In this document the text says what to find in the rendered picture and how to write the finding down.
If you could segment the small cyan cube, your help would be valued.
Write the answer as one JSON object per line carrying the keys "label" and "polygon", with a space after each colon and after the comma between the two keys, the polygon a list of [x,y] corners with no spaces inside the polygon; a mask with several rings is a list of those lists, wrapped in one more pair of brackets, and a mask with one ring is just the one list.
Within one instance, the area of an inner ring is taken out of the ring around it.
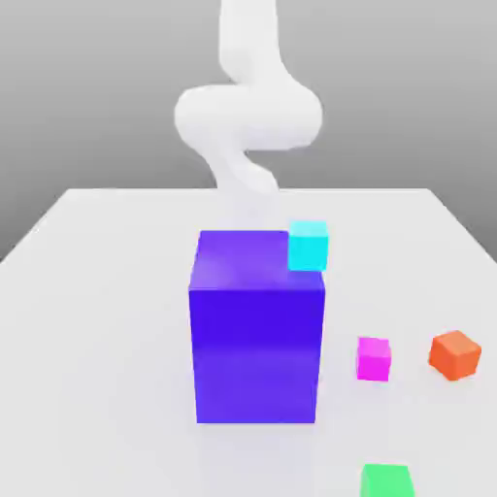
{"label": "small cyan cube", "polygon": [[323,220],[293,220],[288,230],[288,269],[323,272],[327,268],[329,233]]}

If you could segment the large purple box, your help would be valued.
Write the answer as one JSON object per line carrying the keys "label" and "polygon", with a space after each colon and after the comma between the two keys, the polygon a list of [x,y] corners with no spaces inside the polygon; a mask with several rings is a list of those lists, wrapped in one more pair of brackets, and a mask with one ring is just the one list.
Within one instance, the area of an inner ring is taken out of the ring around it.
{"label": "large purple box", "polygon": [[325,285],[285,231],[203,230],[188,287],[198,422],[315,421]]}

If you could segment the small magenta cube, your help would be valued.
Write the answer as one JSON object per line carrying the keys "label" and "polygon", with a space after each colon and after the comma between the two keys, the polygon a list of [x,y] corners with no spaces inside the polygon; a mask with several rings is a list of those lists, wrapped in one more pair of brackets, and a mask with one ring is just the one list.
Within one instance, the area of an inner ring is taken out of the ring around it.
{"label": "small magenta cube", "polygon": [[359,337],[356,354],[356,377],[362,381],[389,380],[391,347],[387,339]]}

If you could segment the small green cube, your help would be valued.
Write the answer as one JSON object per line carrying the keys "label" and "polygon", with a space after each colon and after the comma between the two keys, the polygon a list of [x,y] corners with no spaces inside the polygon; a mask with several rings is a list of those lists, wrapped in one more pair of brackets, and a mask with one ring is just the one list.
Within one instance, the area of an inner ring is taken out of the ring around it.
{"label": "small green cube", "polygon": [[409,468],[394,464],[365,464],[360,497],[415,497]]}

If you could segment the small orange cube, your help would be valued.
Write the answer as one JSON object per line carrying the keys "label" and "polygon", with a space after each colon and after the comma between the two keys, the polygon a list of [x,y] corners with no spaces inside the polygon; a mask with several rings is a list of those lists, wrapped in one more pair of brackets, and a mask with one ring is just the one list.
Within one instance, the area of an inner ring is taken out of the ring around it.
{"label": "small orange cube", "polygon": [[449,381],[472,376],[478,368],[481,346],[459,330],[433,338],[428,364]]}

